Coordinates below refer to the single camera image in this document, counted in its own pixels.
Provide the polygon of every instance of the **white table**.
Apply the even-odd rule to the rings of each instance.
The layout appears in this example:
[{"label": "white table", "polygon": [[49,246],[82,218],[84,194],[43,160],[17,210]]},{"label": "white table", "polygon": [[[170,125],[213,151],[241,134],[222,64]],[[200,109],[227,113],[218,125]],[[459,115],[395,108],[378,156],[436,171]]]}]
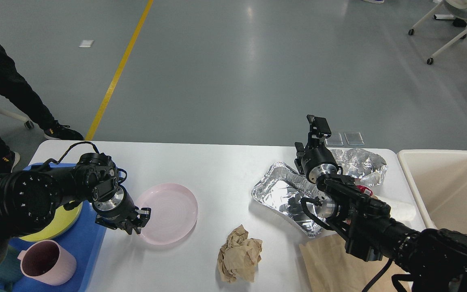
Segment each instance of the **white table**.
[{"label": "white table", "polygon": [[[45,141],[31,163],[58,159],[72,141]],[[128,172],[124,183],[135,200],[160,183],[179,183],[193,192],[199,214],[193,231],[171,246],[152,246],[121,230],[105,234],[87,291],[308,291],[310,285],[298,244],[306,235],[255,202],[250,191],[269,166],[284,161],[293,166],[295,148],[280,146],[232,146],[203,144],[154,144],[95,142]],[[396,154],[369,149],[387,161],[384,184],[373,187],[376,195],[413,204]],[[77,146],[63,160],[76,163],[80,155],[93,152],[89,144]],[[262,261],[255,283],[221,282],[216,261],[226,236],[239,224],[249,237],[263,240]],[[422,230],[418,214],[406,225]]]}]

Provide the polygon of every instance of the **black cable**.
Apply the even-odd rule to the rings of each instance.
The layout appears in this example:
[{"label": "black cable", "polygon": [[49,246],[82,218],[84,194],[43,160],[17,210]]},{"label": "black cable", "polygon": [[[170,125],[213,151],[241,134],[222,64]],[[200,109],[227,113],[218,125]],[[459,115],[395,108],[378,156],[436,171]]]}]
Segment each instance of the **black cable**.
[{"label": "black cable", "polygon": [[118,183],[123,183],[127,179],[127,172],[126,172],[126,170],[123,170],[122,168],[118,168],[118,171],[123,172],[124,174],[126,174],[126,177],[123,177],[123,178],[119,177],[118,178]]},{"label": "black cable", "polygon": [[89,142],[89,141],[77,142],[77,143],[71,145],[71,146],[68,148],[68,150],[66,150],[66,152],[61,156],[61,158],[59,158],[59,161],[58,161],[56,164],[61,163],[61,161],[66,157],[66,155],[68,155],[68,152],[70,152],[75,146],[80,145],[80,144],[91,144],[91,145],[93,146],[93,150],[94,150],[96,153],[99,153],[99,154],[100,154],[100,152],[99,152],[99,150],[98,150],[98,148],[96,147],[95,144],[93,144],[93,143],[91,143],[91,142]]},{"label": "black cable", "polygon": [[322,222],[322,220],[320,220],[320,218],[313,215],[313,213],[311,213],[309,211],[309,208],[307,207],[307,203],[312,203],[313,205],[320,206],[320,199],[318,197],[316,197],[316,198],[302,197],[300,199],[300,205],[302,206],[302,211],[304,212],[304,214],[306,214],[306,216],[308,216],[316,224],[320,225],[323,229],[334,230],[334,229],[332,229],[331,226],[329,226],[326,223]]},{"label": "black cable", "polygon": [[405,287],[399,281],[413,281],[413,275],[410,274],[395,274],[392,276],[392,284],[397,292],[406,292]]},{"label": "black cable", "polygon": [[95,144],[89,142],[89,141],[82,141],[82,142],[77,142],[75,144],[72,144],[67,150],[66,152],[61,156],[61,158],[59,158],[59,161],[56,161],[55,159],[53,158],[50,158],[48,159],[47,161],[45,161],[41,166],[39,166],[39,168],[37,168],[36,171],[38,172],[41,172],[43,171],[46,167],[48,167],[48,165],[50,163],[53,163],[53,164],[59,164],[61,163],[61,161],[66,157],[66,155],[68,154],[68,152],[70,152],[75,146],[77,145],[80,145],[80,144],[91,144],[93,146],[93,150],[96,152],[96,153],[100,153],[98,148],[96,147]]},{"label": "black cable", "polygon": [[372,285],[376,284],[376,282],[381,278],[381,276],[387,272],[387,270],[390,268],[392,265],[393,260],[389,259],[389,261],[385,264],[385,266],[372,278],[369,283],[363,288],[362,292],[368,292],[368,290],[372,287]]}]

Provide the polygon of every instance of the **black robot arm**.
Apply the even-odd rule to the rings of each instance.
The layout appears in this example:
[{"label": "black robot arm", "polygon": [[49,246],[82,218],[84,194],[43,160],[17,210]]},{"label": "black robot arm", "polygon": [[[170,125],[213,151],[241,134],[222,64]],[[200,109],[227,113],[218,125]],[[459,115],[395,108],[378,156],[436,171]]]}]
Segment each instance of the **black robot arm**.
[{"label": "black robot arm", "polygon": [[[419,232],[391,218],[389,205],[362,193],[354,178],[342,174],[324,144],[330,136],[327,120],[307,118],[308,144],[295,143],[295,165],[326,194],[328,204],[318,197],[302,198],[304,213],[343,237],[350,255],[364,261],[381,260],[384,255],[409,272],[393,277],[398,291],[402,287],[397,281],[413,281],[413,292],[467,292],[467,234],[447,229]],[[325,222],[310,212],[308,204],[322,208]]]},{"label": "black robot arm", "polygon": [[50,162],[59,162],[49,159],[31,170],[0,176],[0,261],[10,238],[41,231],[60,206],[70,210],[89,201],[97,224],[128,234],[133,230],[139,234],[145,227],[150,208],[135,206],[122,185],[126,177],[120,173],[126,175],[125,170],[93,147],[97,153],[82,155],[73,167],[52,168]]}]

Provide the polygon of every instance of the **aluminum foil tray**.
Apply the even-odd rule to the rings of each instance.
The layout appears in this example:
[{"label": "aluminum foil tray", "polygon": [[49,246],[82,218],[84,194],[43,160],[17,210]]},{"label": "aluminum foil tray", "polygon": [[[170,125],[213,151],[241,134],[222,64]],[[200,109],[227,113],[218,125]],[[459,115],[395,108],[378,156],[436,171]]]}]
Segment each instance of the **aluminum foil tray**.
[{"label": "aluminum foil tray", "polygon": [[[302,228],[309,237],[319,235],[322,228],[302,212],[300,199],[304,196],[322,197],[323,194],[305,176],[301,176],[284,162],[271,165],[263,179],[252,189],[254,200],[284,214],[291,222],[296,222],[297,227]],[[316,215],[313,206],[309,206],[310,211]]]},{"label": "aluminum foil tray", "polygon": [[[385,159],[376,153],[361,148],[349,150],[331,150],[332,155],[343,168],[343,174],[356,178],[356,184],[372,187],[383,183],[387,172]],[[264,175],[263,179],[252,189],[252,197],[257,202],[283,214],[291,223],[301,228],[307,236],[315,237],[322,228],[302,212],[300,199],[304,196],[322,198],[329,204],[330,198],[320,192],[316,185],[307,181],[305,176],[284,162],[276,162]],[[317,217],[323,218],[321,207],[308,204],[309,211]]]}]

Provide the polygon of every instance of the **chair wheel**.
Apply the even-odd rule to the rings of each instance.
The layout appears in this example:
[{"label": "chair wheel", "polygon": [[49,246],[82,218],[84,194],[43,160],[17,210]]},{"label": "chair wheel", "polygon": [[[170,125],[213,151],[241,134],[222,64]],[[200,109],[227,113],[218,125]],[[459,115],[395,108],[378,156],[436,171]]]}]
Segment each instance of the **chair wheel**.
[{"label": "chair wheel", "polygon": [[27,128],[28,130],[31,130],[31,129],[33,129],[33,128],[35,127],[35,125],[34,125],[33,122],[31,122],[30,120],[28,120],[28,121],[26,121],[26,122],[24,123],[24,127]]}]

